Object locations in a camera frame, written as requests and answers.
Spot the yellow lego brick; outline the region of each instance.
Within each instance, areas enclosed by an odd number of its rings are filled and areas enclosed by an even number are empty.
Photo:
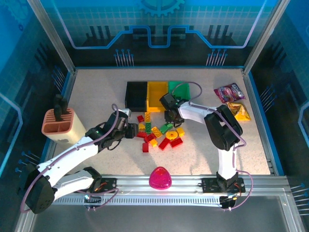
[[[145,122],[150,122],[150,112],[145,112]]]
[[[166,132],[165,136],[169,140],[173,140],[173,139],[176,139],[178,137],[178,133],[177,133],[177,131],[168,131],[168,132]]]
[[[139,131],[144,131],[145,130],[145,125],[144,124],[139,124]]]
[[[149,143],[150,143],[153,147],[158,146],[158,142],[157,142],[155,139],[152,139]]]
[[[178,132],[178,134],[179,134],[179,137],[183,137],[184,136],[184,130],[181,128],[181,127],[178,127],[177,129],[176,129],[176,131]]]
[[[153,127],[151,129],[151,131],[154,133],[154,135],[157,137],[157,138],[160,138],[162,136],[162,133],[161,131],[158,129],[158,127]]]

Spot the glass panel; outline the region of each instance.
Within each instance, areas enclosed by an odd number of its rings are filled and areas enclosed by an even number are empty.
[[[41,158],[44,114],[67,71],[26,0],[0,1],[0,33],[0,230],[13,231],[20,171]]]
[[[277,0],[42,0],[76,66],[242,66]]]
[[[308,12],[308,1],[290,1],[252,69],[260,106],[279,155],[277,165],[282,165],[291,187],[298,186],[298,200],[305,190],[300,184],[305,183],[306,189],[309,184]],[[304,202],[299,209],[307,208]],[[302,219],[309,225],[309,217]]]

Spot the pink plastic object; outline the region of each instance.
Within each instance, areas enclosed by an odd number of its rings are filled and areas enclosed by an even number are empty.
[[[164,167],[157,167],[150,175],[149,185],[158,190],[168,189],[172,185],[172,178]]]

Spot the gear logo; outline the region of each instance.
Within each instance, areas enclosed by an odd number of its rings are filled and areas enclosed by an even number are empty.
[[[29,14],[27,0],[0,0],[0,6],[6,6],[12,16],[21,24]]]
[[[161,17],[161,15],[167,16],[168,13],[173,14],[175,9],[180,8],[180,4],[184,4],[184,0],[138,0],[137,4],[145,14]]]

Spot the yellow snack bag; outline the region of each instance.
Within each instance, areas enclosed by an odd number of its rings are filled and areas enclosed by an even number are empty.
[[[250,121],[251,118],[248,114],[246,107],[240,103],[227,102],[227,107],[232,111],[232,114],[237,121]]]

